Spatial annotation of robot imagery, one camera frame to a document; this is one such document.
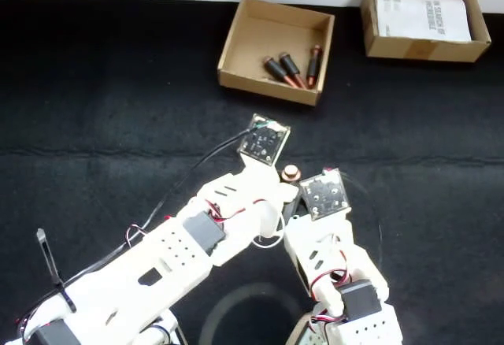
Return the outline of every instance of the black fabric surface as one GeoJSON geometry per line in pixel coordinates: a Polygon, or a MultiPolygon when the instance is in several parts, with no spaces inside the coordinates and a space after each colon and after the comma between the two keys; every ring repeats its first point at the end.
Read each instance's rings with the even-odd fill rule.
{"type": "MultiPolygon", "coordinates": [[[[50,289],[39,226],[73,275],[258,112],[292,126],[279,167],[294,162],[310,176],[338,165],[369,190],[404,344],[501,343],[504,17],[485,17],[494,44],[477,64],[452,65],[368,59],[357,9],[316,8],[337,21],[325,90],[310,108],[218,85],[235,7],[0,0],[0,339],[50,289]]],[[[162,214],[240,167],[234,150],[213,158],[162,214]]],[[[347,192],[357,241],[376,259],[371,204],[347,192]]],[[[190,343],[224,297],[236,304],[218,344],[282,344],[312,306],[283,247],[251,247],[175,305],[190,343]]]]}

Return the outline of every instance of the brown cardboard box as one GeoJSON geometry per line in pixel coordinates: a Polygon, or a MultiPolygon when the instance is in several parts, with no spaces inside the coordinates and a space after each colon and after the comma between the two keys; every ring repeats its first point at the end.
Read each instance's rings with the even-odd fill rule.
{"type": "Polygon", "coordinates": [[[362,0],[366,54],[375,58],[474,62],[490,46],[491,39],[477,0],[464,0],[472,42],[447,42],[378,35],[375,0],[362,0]]]}
{"type": "Polygon", "coordinates": [[[315,106],[324,88],[334,16],[258,0],[242,0],[236,10],[217,66],[219,83],[261,95],[315,106]],[[306,78],[310,50],[324,51],[314,89],[296,89],[277,82],[263,68],[272,56],[288,52],[306,78]]]}

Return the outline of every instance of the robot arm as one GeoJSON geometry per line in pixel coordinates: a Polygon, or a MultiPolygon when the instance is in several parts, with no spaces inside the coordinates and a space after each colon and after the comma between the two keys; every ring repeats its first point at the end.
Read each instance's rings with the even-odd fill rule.
{"type": "MultiPolygon", "coordinates": [[[[169,308],[200,284],[213,266],[222,266],[258,236],[278,236],[276,243],[284,238],[307,292],[318,302],[307,328],[331,345],[336,342],[330,339],[361,343],[361,338],[349,342],[344,334],[344,328],[358,320],[349,315],[349,292],[340,289],[355,281],[369,281],[382,308],[367,317],[393,314],[397,324],[393,308],[384,303],[385,279],[367,253],[354,245],[346,219],[350,206],[339,173],[301,182],[310,213],[293,216],[285,225],[282,209],[295,199],[298,187],[280,182],[274,165],[290,129],[255,115],[251,126],[257,123],[263,124],[261,130],[249,134],[239,148],[245,164],[242,172],[203,185],[175,217],[99,271],[66,287],[76,312],[59,294],[47,299],[27,323],[25,339],[32,337],[28,343],[59,345],[63,339],[65,345],[179,344],[178,324],[169,308]],[[335,178],[337,186],[327,184],[327,179],[334,182],[335,178]],[[329,200],[327,192],[321,194],[321,181],[330,187],[329,200]],[[277,230],[279,221],[283,225],[277,230]]],[[[400,338],[398,325],[392,329],[400,338]]]]}
{"type": "Polygon", "coordinates": [[[309,213],[292,217],[285,247],[309,296],[317,302],[296,345],[304,338],[343,344],[401,344],[394,308],[385,303],[388,285],[367,252],[354,244],[348,204],[339,171],[324,170],[302,181],[309,213]]]}

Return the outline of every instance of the red and white wire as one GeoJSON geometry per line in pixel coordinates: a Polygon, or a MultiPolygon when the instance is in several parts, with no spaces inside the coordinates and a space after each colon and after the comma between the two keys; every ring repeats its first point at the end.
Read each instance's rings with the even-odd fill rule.
{"type": "Polygon", "coordinates": [[[132,247],[132,240],[129,235],[129,232],[132,230],[132,228],[136,229],[137,232],[140,232],[143,236],[147,234],[142,228],[137,225],[137,224],[131,224],[128,229],[126,230],[126,234],[124,235],[124,238],[126,239],[126,244],[131,248],[132,247]]]}

